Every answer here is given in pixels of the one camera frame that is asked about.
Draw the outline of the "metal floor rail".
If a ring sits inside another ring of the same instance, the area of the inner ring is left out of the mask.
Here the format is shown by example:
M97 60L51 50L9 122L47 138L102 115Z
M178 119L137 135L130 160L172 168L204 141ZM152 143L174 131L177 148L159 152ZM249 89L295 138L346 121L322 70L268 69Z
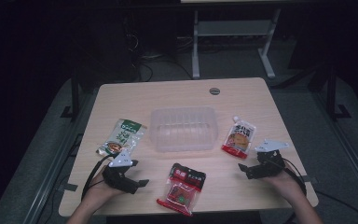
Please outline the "metal floor rail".
M21 224L37 224L38 219L48 202L50 193L53 191L55 183L66 163L70 149L74 144L80 127L72 123L63 134L63 139L60 142L56 152L54 153L53 160L49 163L47 173L43 177L41 186L37 189L36 195L26 213L24 220Z
M320 93L313 92L312 98L316 101L318 107L322 110L324 118L328 121L335 137L344 150L348 160L350 161L352 170L358 178L358 151L354 144L351 143L350 138L345 134L339 125L340 119L352 119L345 105L334 105L333 113L328 111L328 103L325 101Z

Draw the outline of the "red and black seasoning packet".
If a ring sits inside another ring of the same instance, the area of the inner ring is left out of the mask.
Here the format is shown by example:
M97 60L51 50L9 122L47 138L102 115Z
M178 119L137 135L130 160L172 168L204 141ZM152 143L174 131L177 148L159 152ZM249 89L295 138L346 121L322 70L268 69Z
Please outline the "red and black seasoning packet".
M191 217L205 179L205 173L175 163L169 172L165 195L157 199L157 204Z

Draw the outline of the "white metal desk frame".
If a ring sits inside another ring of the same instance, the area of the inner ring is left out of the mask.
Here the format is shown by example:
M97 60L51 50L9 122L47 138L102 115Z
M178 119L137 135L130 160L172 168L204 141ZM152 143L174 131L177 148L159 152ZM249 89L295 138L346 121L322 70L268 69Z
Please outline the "white metal desk frame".
M206 36L256 36L266 38L263 48L258 50L258 55L268 78L276 75L270 64L268 52L274 36L281 10L277 8L270 20L254 21L200 21L199 12L194 12L193 22L193 48L192 48L192 77L200 78L199 62L199 38Z

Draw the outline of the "green and white sauce packet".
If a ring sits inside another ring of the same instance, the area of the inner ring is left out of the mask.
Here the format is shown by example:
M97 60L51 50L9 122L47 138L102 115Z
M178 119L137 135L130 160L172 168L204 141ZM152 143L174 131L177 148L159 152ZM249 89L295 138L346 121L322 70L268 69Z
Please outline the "green and white sauce packet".
M118 154L127 149L131 154L137 148L144 137L147 127L130 119L119 119L107 138L97 148L96 152L101 156Z

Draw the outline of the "person's right hand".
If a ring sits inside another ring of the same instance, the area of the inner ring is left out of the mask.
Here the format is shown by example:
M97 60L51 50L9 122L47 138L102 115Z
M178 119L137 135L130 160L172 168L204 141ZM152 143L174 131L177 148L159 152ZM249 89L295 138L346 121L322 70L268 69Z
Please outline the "person's right hand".
M262 180L275 188L291 205L299 205L306 199L301 187L285 171L276 176L263 177Z

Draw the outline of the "white and red spout pouch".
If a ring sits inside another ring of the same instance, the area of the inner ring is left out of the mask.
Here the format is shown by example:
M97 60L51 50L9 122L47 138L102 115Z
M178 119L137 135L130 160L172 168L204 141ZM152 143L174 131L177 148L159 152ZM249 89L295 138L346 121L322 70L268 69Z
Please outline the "white and red spout pouch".
M234 157L246 159L255 137L256 127L238 116L234 116L233 120L234 124L229 129L221 149Z

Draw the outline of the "person's left hand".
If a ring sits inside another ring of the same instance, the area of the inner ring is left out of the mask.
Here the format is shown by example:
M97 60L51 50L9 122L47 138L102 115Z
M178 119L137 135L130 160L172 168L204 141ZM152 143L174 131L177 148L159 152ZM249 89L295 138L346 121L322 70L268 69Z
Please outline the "person's left hand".
M86 205L102 206L114 197L123 194L123 191L109 187L102 174L97 174L91 181L90 187L82 202Z

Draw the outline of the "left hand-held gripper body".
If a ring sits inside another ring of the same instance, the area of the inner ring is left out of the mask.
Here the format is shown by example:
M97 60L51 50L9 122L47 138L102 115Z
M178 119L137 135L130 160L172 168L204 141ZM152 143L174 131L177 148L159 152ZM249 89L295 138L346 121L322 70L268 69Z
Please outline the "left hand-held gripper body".
M126 149L114 155L114 159L103 170L104 182L113 189L134 194L139 188L138 182L125 176L125 173L132 167L131 161L131 155Z

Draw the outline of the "clear plastic container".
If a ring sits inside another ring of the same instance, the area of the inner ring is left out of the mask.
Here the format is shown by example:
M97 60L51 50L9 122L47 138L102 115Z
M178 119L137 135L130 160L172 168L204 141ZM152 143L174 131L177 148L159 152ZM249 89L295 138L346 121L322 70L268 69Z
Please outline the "clear plastic container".
M209 106L155 109L150 139L160 152L213 149L218 135L215 111Z

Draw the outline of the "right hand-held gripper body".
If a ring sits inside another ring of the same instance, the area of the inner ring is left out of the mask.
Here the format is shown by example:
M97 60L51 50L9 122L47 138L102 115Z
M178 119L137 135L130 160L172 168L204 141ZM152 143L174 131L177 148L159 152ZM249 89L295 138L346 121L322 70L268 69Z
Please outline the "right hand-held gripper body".
M262 144L255 148L256 153L264 153L264 160L256 166L249 167L246 176L249 179L275 176L284 168L284 161L280 150L289 147L286 142L265 139Z

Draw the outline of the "black metal stand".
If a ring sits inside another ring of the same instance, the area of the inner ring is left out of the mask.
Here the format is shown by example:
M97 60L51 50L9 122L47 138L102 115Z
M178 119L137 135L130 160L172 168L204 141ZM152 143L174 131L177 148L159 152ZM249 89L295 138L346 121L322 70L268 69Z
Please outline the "black metal stand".
M62 118L68 118L71 121L75 121L80 110L79 103L79 83L77 71L74 68L71 73L71 104L66 106L61 113Z
M337 74L332 64L328 65L327 89L326 89L326 112L332 121L349 119L351 114L345 105L336 104Z

